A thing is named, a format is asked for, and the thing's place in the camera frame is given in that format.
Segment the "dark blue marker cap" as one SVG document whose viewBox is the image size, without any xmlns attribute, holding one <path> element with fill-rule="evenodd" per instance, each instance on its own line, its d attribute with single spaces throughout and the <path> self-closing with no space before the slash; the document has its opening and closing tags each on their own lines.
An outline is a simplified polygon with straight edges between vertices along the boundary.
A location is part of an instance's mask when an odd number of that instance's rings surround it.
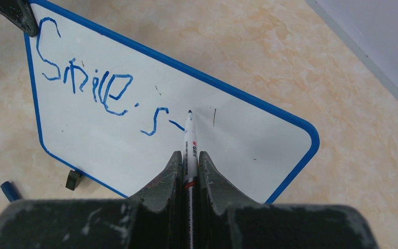
<svg viewBox="0 0 398 249">
<path fill-rule="evenodd" d="M 14 202 L 22 199 L 19 191 L 16 189 L 12 182 L 5 181 L 0 185 L 0 188 L 9 202 Z"/>
</svg>

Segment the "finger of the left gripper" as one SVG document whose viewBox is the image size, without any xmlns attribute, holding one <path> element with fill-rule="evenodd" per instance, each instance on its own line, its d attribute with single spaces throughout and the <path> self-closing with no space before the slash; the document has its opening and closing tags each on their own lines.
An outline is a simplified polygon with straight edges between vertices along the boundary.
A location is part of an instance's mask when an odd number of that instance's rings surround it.
<svg viewBox="0 0 398 249">
<path fill-rule="evenodd" d="M 0 15 L 29 37 L 36 37 L 39 33 L 39 26 L 27 0 L 0 0 Z"/>
</svg>

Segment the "white whiteboard marker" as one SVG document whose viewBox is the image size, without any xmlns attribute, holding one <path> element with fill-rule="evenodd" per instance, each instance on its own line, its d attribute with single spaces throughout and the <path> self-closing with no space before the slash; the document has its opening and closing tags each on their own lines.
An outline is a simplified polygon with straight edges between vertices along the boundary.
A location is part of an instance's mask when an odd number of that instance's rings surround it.
<svg viewBox="0 0 398 249">
<path fill-rule="evenodd" d="M 188 111 L 184 130 L 184 154 L 182 166 L 184 247 L 198 248 L 198 158 L 195 124 L 191 110 Z"/>
</svg>

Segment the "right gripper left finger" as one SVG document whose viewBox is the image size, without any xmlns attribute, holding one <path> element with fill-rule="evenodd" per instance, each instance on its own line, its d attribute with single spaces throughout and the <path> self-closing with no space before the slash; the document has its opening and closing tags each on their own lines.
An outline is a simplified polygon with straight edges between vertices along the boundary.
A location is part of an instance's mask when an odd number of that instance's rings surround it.
<svg viewBox="0 0 398 249">
<path fill-rule="evenodd" d="M 181 248 L 182 155 L 175 151 L 165 168 L 134 194 L 130 248 Z"/>
</svg>

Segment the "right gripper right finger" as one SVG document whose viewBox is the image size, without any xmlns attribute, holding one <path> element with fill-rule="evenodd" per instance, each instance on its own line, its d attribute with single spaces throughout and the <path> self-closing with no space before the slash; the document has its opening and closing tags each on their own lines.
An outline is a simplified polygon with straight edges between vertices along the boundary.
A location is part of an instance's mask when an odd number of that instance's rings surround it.
<svg viewBox="0 0 398 249">
<path fill-rule="evenodd" d="M 203 248 L 242 248 L 243 234 L 236 211 L 257 205 L 226 179 L 206 151 L 198 159 L 200 180 L 200 232 Z"/>
</svg>

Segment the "blue framed whiteboard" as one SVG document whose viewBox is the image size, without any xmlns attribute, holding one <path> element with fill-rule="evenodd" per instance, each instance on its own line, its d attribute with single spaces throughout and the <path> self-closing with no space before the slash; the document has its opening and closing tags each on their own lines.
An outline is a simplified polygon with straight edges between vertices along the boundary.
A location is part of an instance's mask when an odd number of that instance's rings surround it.
<svg viewBox="0 0 398 249">
<path fill-rule="evenodd" d="M 198 151 L 257 202 L 274 202 L 317 153 L 308 121 L 49 1 L 31 1 L 25 37 L 39 141 L 52 158 L 131 196 Z"/>
</svg>

